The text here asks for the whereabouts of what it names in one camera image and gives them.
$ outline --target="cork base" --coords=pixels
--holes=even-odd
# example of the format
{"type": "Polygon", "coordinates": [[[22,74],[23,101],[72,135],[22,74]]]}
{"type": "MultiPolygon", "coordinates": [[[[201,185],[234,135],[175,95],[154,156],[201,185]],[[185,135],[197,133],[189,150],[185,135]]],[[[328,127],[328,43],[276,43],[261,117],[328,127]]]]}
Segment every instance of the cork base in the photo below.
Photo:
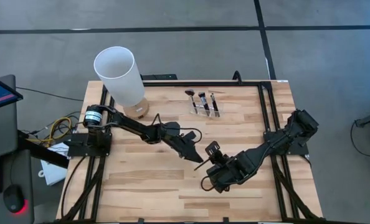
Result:
{"type": "Polygon", "coordinates": [[[137,105],[123,107],[124,114],[132,119],[141,119],[149,111],[149,102],[146,98],[143,98],[137,105]]]}

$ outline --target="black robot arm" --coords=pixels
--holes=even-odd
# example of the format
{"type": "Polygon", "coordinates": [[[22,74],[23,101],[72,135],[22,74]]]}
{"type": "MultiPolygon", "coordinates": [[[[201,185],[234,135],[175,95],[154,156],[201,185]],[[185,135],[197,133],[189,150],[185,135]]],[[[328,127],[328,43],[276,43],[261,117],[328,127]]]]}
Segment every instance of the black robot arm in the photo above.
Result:
{"type": "Polygon", "coordinates": [[[205,189],[202,180],[202,188],[216,189],[221,193],[223,190],[228,191],[232,184],[243,184],[257,173],[265,157],[284,154],[293,145],[302,147],[317,130],[318,123],[305,110],[296,110],[288,118],[285,128],[274,133],[265,133],[265,142],[255,149],[229,157],[222,155],[217,142],[212,142],[206,152],[209,155],[207,161],[211,161],[213,166],[207,170],[207,176],[203,180],[209,178],[213,187],[205,189]]]}
{"type": "Polygon", "coordinates": [[[84,126],[88,128],[88,133],[91,136],[98,136],[97,132],[101,130],[121,128],[138,135],[141,137],[142,141],[148,144],[156,144],[163,141],[173,148],[181,158],[193,162],[203,162],[202,157],[196,152],[195,142],[193,141],[196,135],[193,131],[181,135],[181,127],[177,122],[153,123],[151,125],[144,125],[126,117],[114,107],[104,105],[92,105],[87,107],[83,122],[84,126]],[[102,113],[104,111],[108,112],[108,115],[111,116],[111,120],[109,123],[101,125],[102,113]]]}

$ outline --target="computer mouse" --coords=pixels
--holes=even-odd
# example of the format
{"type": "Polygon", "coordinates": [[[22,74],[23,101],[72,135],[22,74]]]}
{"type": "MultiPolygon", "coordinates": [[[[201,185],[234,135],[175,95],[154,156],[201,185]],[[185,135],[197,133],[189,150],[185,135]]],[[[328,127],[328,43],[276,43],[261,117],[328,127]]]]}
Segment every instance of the computer mouse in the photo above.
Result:
{"type": "Polygon", "coordinates": [[[12,184],[5,189],[3,197],[6,208],[12,213],[20,211],[24,206],[22,190],[16,184],[12,184]]]}

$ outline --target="wooden tabletop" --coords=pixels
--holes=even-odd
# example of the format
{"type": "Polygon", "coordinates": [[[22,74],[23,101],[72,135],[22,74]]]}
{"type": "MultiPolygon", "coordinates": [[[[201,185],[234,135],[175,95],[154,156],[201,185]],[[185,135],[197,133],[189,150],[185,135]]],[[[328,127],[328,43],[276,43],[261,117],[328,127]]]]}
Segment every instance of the wooden tabletop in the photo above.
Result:
{"type": "MultiPolygon", "coordinates": [[[[284,127],[295,109],[290,86],[287,82],[276,81],[272,82],[272,86],[278,117],[281,127],[284,127]]],[[[150,103],[150,110],[140,122],[150,124],[159,113],[164,123],[177,121],[181,127],[200,129],[203,139],[196,144],[196,149],[203,159],[207,158],[204,149],[212,141],[217,141],[221,151],[229,156],[263,143],[265,128],[256,87],[192,87],[196,93],[214,93],[217,102],[224,104],[225,114],[220,118],[189,113],[188,98],[184,93],[188,88],[146,87],[145,97],[150,103]]],[[[102,82],[88,83],[81,121],[88,105],[99,104],[101,94],[102,82]]],[[[78,130],[87,132],[82,126],[78,130]]],[[[222,194],[215,190],[205,192],[200,187],[200,181],[206,175],[206,169],[211,167],[210,162],[193,171],[198,164],[180,159],[164,143],[147,145],[138,136],[119,128],[113,128],[112,133],[113,142],[103,175],[98,222],[136,222],[138,218],[144,218],[146,222],[219,222],[222,217],[229,217],[232,222],[281,220],[269,157],[264,160],[257,174],[243,185],[232,185],[229,192],[222,194]]],[[[71,159],[67,177],[79,160],[71,159]]],[[[313,213],[321,216],[310,165],[300,156],[288,156],[288,160],[296,192],[313,213]]],[[[88,158],[82,162],[70,182],[65,213],[82,193],[87,166],[88,158]]],[[[291,217],[285,190],[284,195],[287,213],[291,217]]],[[[86,217],[90,216],[92,198],[93,192],[88,200],[86,217]]]]}

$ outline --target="gray floor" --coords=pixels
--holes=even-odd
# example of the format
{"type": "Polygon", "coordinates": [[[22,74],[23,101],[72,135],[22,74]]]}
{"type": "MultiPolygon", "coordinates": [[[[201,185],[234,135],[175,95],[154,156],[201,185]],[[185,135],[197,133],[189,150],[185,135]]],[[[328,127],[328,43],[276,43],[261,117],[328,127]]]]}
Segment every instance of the gray floor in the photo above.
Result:
{"type": "MultiPolygon", "coordinates": [[[[266,26],[370,25],[366,0],[260,0],[266,26]]],[[[0,30],[162,26],[257,26],[253,1],[0,0],[0,30]]],[[[370,30],[267,32],[278,79],[290,81],[298,108],[320,123],[310,140],[313,174],[330,220],[370,223],[370,158],[351,145],[353,120],[370,113],[370,30]]],[[[83,98],[96,80],[96,54],[122,45],[141,73],[176,73],[180,79],[268,79],[259,31],[127,34],[0,35],[0,76],[17,85],[83,98]]],[[[21,91],[21,129],[39,129],[80,102],[21,91]]],[[[356,144],[370,154],[370,127],[356,129],[356,144]]],[[[47,187],[33,160],[36,222],[53,220],[62,183],[47,187]]]]}

